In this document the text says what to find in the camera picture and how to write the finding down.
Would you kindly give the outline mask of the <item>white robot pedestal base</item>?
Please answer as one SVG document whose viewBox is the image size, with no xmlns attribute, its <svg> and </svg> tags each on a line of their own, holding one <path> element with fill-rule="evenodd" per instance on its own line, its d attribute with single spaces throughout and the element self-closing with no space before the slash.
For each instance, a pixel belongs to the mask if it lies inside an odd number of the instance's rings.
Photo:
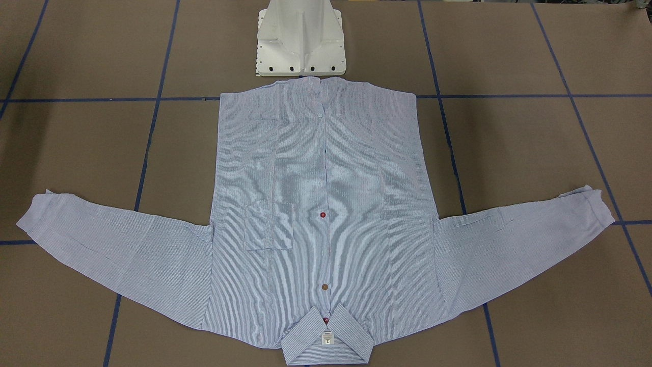
<svg viewBox="0 0 652 367">
<path fill-rule="evenodd" d="M 342 76 L 342 13 L 330 1 L 271 1 L 258 12 L 256 75 Z"/>
</svg>

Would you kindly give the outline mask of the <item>blue striped button shirt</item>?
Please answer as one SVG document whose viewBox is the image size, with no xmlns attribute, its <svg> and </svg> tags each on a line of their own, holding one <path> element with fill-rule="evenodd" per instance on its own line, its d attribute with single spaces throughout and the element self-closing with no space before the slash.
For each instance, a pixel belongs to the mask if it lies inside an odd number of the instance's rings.
<svg viewBox="0 0 652 367">
<path fill-rule="evenodd" d="M 412 93 L 303 77 L 220 97 L 209 224 L 73 194 L 17 225 L 84 276 L 288 365 L 382 343 L 514 290 L 614 221 L 601 191 L 440 218 Z"/>
</svg>

